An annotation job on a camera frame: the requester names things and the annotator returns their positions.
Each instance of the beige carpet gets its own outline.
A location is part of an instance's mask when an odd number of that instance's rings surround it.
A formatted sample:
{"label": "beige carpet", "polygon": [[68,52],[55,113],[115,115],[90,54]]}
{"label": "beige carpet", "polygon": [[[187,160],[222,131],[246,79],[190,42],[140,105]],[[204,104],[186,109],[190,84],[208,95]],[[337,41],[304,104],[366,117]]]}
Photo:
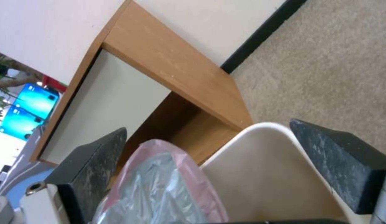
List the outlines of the beige carpet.
{"label": "beige carpet", "polygon": [[308,0],[232,76],[255,122],[303,119],[386,154],[386,0]]}

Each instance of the white wall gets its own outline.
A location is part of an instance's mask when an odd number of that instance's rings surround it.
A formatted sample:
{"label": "white wall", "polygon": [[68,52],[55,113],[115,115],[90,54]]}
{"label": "white wall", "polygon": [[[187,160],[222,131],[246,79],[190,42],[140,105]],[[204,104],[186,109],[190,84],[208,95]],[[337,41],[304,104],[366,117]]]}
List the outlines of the white wall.
{"label": "white wall", "polygon": [[13,164],[25,143],[21,139],[0,132],[0,171],[4,165]]}
{"label": "white wall", "polygon": [[[218,65],[284,2],[136,1]],[[0,52],[69,84],[92,41],[122,2],[0,0]]]}

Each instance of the plastic bag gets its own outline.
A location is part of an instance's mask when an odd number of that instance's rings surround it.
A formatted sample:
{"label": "plastic bag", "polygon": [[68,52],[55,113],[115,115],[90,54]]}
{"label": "plastic bag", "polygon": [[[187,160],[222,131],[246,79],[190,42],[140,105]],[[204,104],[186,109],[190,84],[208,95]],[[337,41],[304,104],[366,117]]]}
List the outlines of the plastic bag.
{"label": "plastic bag", "polygon": [[123,167],[93,223],[214,223],[228,216],[196,163],[171,143],[142,143]]}

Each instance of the wooden desk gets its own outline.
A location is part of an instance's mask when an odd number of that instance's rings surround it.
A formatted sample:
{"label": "wooden desk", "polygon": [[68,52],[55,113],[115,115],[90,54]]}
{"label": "wooden desk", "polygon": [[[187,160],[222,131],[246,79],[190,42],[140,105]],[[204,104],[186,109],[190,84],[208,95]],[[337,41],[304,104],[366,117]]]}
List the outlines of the wooden desk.
{"label": "wooden desk", "polygon": [[135,2],[126,1],[86,53],[31,160],[42,155],[101,48],[172,91],[128,139],[120,166],[139,143],[152,138],[174,143],[201,164],[252,124],[228,74]]}

